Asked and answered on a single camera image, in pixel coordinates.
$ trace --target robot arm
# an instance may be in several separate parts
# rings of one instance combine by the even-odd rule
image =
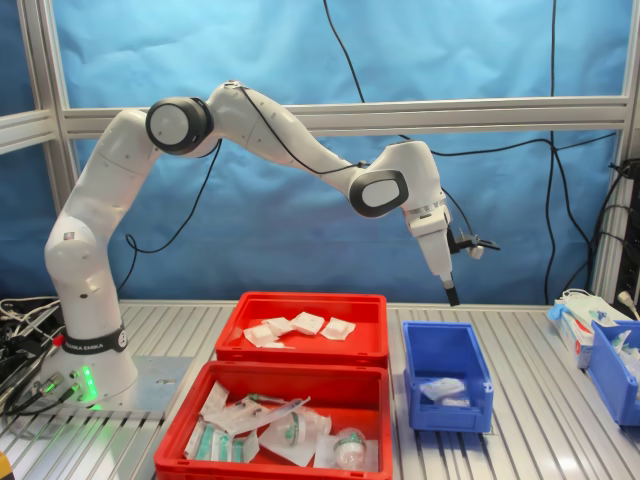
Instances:
[[[324,148],[284,107],[228,82],[206,102],[168,98],[147,114],[133,109],[119,113],[98,141],[54,225],[45,259],[66,332],[62,350],[47,358],[42,376],[60,373],[76,379],[81,393],[68,403],[86,405],[96,396],[111,398],[135,382],[137,372],[125,350],[107,257],[109,239],[162,153],[201,157],[221,138],[271,162],[308,171],[342,192],[366,217],[402,208],[409,231],[432,273],[440,277],[451,305],[459,303],[451,275],[451,217],[425,143],[389,145],[367,168],[354,166]]]
[[[401,207],[409,231],[432,273],[442,280],[451,305],[459,304],[447,239],[451,216],[425,143],[389,145],[367,168],[352,168],[324,148],[282,105],[235,81],[216,88],[206,103],[191,98],[156,103],[147,115],[147,133],[160,150],[194,157],[210,152],[220,138],[229,139],[266,160],[319,177],[366,217],[380,217]]]

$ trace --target blue plastic bin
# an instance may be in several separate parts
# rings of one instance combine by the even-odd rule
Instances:
[[[477,433],[491,430],[493,384],[471,324],[404,322],[402,329],[411,428]],[[420,392],[422,383],[443,377],[464,381],[470,407],[435,405]]]
[[[636,400],[638,382],[611,346],[611,340],[620,333],[631,330],[625,343],[640,347],[640,324],[617,323],[617,327],[603,328],[593,322],[594,338],[589,375],[618,425],[640,425],[640,402]]]

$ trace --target blue backdrop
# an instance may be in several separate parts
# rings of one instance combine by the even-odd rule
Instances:
[[[465,8],[459,2],[424,0],[329,4],[368,101],[549,94],[551,0],[474,0],[465,2]],[[559,2],[557,95],[621,93],[630,10],[630,0]],[[186,6],[176,0],[58,1],[55,14],[73,107],[142,106],[174,95],[207,97],[229,78],[284,104],[358,101],[321,0],[203,0]],[[606,133],[560,132],[557,145]],[[539,137],[548,138],[548,133],[416,138],[438,151],[460,151]],[[320,140],[355,162],[375,159],[396,138]],[[94,145],[77,142],[82,164]],[[606,192],[613,146],[608,138],[561,152],[574,216],[589,233]],[[454,258],[463,302],[541,303],[550,255],[544,218],[548,147],[534,144],[436,160],[442,184],[474,229],[503,248],[480,261],[466,255]],[[158,160],[111,242],[117,282],[132,257],[124,233],[132,233],[140,248],[163,245],[189,213],[208,164],[208,159]],[[552,222],[558,252],[552,294],[560,292],[586,255],[568,221],[557,169],[555,173]],[[46,185],[44,171],[22,174],[29,175],[24,181],[31,183],[38,175]],[[24,198],[20,182],[5,178],[0,179],[0,191]],[[27,203],[40,202],[47,193],[46,188],[32,190]],[[452,212],[456,229],[463,227],[459,214]],[[3,209],[0,215],[4,221],[7,212]],[[44,231],[51,226],[50,215],[23,217],[11,223],[18,240],[28,239],[34,224]],[[0,237],[0,293],[50,289],[42,270],[46,235],[38,239],[41,245],[29,245],[26,254],[27,247],[16,245],[20,241]],[[18,257],[19,262],[11,260]],[[15,280],[6,281],[9,277]],[[191,223],[165,251],[139,256],[122,294],[238,298],[256,289],[445,301],[399,212],[378,220],[361,218],[322,182],[268,164],[227,142]]]

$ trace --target metal table surface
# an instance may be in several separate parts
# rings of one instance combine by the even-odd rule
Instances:
[[[153,452],[234,302],[125,301],[122,318],[135,355],[193,356],[167,421],[39,415],[3,428],[0,450],[17,479],[144,479]],[[640,478],[640,429],[620,429],[589,377],[546,319],[520,306],[390,304],[394,478]],[[485,435],[414,432],[407,423],[402,320],[471,322],[495,388],[492,431]]]

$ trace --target red plastic bin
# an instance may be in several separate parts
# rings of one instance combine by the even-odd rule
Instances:
[[[320,415],[331,416],[332,433],[354,427],[361,430],[367,439],[378,440],[379,471],[302,468],[288,463],[264,447],[249,464],[185,460],[184,448],[216,380],[231,392],[229,402],[253,392],[287,399],[311,396],[307,406]],[[202,367],[156,450],[154,460],[158,480],[391,480],[391,449],[389,379],[386,370],[217,361]]]
[[[216,343],[219,360],[321,365],[362,365],[387,368],[387,301],[381,295],[338,293],[247,292],[240,298]],[[254,347],[243,334],[267,318],[292,320],[301,312],[356,324],[346,340],[322,335],[287,333],[282,342],[294,349]]]

